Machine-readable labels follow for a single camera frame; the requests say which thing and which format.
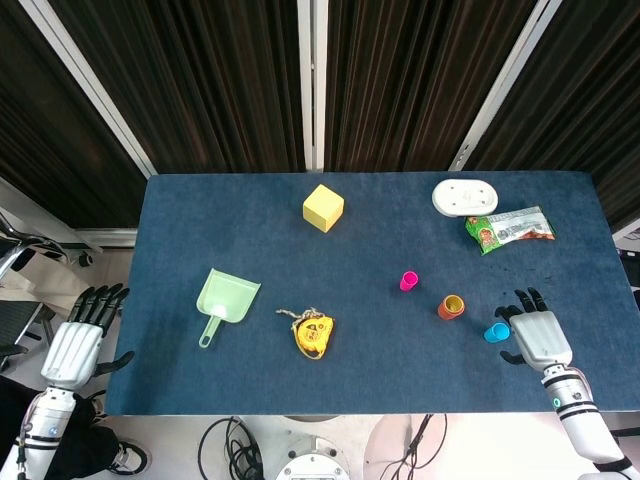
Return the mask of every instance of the yellow block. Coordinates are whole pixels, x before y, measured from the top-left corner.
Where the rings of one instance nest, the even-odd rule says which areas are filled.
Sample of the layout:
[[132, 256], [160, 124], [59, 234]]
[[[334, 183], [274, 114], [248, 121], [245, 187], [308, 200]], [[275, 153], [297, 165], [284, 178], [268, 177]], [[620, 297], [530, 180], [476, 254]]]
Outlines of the yellow block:
[[338, 221], [343, 209], [344, 198], [324, 185], [318, 185], [302, 204], [302, 217], [327, 233]]

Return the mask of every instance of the plastic dustpan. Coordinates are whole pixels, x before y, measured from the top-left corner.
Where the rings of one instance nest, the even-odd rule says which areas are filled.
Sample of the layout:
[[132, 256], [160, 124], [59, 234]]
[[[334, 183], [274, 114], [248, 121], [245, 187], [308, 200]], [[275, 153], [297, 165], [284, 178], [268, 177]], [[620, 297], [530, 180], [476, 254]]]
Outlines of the plastic dustpan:
[[202, 332], [199, 345], [202, 348], [209, 346], [222, 320], [229, 323], [242, 320], [259, 288], [259, 283], [249, 282], [212, 268], [196, 303], [200, 312], [211, 317]]

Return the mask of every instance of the yellow tape measure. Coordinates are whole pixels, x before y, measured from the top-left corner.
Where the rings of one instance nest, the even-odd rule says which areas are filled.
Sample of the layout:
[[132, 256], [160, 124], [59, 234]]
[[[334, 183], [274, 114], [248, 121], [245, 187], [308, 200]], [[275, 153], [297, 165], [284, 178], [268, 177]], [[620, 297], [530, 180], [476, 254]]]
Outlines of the yellow tape measure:
[[283, 309], [276, 310], [276, 313], [295, 318], [291, 330], [300, 353], [311, 360], [320, 360], [329, 345], [333, 318], [318, 312], [315, 308], [305, 310], [301, 315]]

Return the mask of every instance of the green snack package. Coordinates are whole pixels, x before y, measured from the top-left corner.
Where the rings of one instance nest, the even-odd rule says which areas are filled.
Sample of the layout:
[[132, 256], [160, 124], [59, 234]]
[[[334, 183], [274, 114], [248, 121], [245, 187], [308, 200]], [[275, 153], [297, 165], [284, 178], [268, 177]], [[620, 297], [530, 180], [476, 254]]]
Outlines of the green snack package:
[[465, 227], [486, 254], [514, 240], [555, 240], [551, 224], [539, 206], [486, 217], [467, 217]]

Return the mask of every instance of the dark curtain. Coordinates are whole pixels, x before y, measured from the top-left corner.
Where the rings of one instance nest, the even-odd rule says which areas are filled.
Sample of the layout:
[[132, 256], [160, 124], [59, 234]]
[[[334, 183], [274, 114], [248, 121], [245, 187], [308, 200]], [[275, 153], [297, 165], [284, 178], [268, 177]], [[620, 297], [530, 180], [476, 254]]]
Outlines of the dark curtain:
[[304, 171], [294, 0], [53, 0], [160, 173]]
[[330, 2], [325, 169], [446, 170], [534, 4]]
[[18, 2], [0, 45], [0, 176], [71, 227], [136, 226], [144, 177]]
[[639, 217], [640, 3], [563, 2], [465, 168], [583, 170], [612, 228]]

